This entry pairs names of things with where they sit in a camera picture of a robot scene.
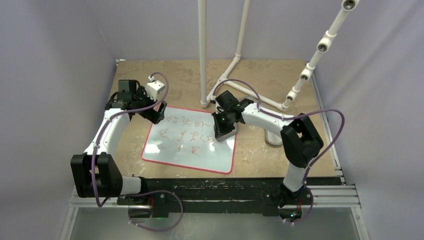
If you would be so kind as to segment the white PVC pipe frame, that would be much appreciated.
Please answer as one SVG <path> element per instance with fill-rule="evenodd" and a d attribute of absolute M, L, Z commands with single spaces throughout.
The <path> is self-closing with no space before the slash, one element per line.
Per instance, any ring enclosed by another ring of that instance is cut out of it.
<path fill-rule="evenodd" d="M 320 59 L 334 46 L 342 24 L 348 15 L 361 5 L 359 0 L 331 0 L 329 9 L 323 1 L 292 0 L 242 0 L 234 18 L 236 26 L 228 27 L 232 34 L 229 62 L 206 86 L 206 53 L 200 58 L 200 105 L 207 107 L 218 84 L 226 85 L 235 76 L 245 59 L 300 59 L 301 65 L 294 73 L 288 88 L 277 98 L 261 94 L 263 103 L 277 110 L 287 111 L 307 83 Z"/>

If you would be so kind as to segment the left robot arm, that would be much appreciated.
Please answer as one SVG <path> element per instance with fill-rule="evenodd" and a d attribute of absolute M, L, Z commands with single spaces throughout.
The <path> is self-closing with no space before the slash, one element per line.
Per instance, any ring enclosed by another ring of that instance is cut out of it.
<path fill-rule="evenodd" d="M 159 100 L 166 86 L 153 77 L 142 86 L 122 79 L 105 104 L 102 123 L 91 144 L 70 160 L 76 192 L 80 198 L 114 198 L 129 195 L 138 205 L 146 203 L 149 191 L 142 177 L 123 176 L 114 157 L 118 143 L 133 116 L 139 114 L 153 124 L 165 118 L 167 103 Z"/>

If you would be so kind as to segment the white board with pink rim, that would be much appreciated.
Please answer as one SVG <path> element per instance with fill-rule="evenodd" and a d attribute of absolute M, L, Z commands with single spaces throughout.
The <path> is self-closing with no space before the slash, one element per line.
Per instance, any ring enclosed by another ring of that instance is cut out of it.
<path fill-rule="evenodd" d="M 152 124 L 141 158 L 148 162 L 218 174 L 233 170 L 236 137 L 215 139 L 209 111 L 166 107 L 164 119 Z"/>

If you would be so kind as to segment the aluminium frame rails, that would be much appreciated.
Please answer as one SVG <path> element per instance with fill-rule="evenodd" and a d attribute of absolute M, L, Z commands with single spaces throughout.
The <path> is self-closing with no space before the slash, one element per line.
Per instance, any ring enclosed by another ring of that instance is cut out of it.
<path fill-rule="evenodd" d="M 369 239 L 355 186 L 312 177 L 332 152 L 326 115 L 285 116 L 224 90 L 208 110 L 167 106 L 119 80 L 103 121 L 70 167 L 66 239 Z"/>

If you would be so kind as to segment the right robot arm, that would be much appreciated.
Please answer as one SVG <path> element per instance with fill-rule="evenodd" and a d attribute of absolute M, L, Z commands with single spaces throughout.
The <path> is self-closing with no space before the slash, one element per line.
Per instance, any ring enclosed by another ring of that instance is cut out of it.
<path fill-rule="evenodd" d="M 280 196 L 288 204 L 298 200 L 307 168 L 324 146 L 311 119 L 304 114 L 278 116 L 275 112 L 266 113 L 257 102 L 248 98 L 238 100 L 228 90 L 211 102 L 215 105 L 212 116 L 214 137 L 218 142 L 235 135 L 238 124 L 260 127 L 280 136 L 284 154 L 289 161 Z"/>

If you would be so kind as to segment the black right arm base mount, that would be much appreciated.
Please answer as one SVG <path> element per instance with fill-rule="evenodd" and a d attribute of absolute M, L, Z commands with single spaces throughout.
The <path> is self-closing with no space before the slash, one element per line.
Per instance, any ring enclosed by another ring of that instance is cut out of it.
<path fill-rule="evenodd" d="M 281 217 L 291 223 L 306 217 L 312 209 L 314 198 L 311 190 L 303 185 L 292 192 L 282 183 L 277 190 L 263 193 L 263 212 L 265 217 Z"/>

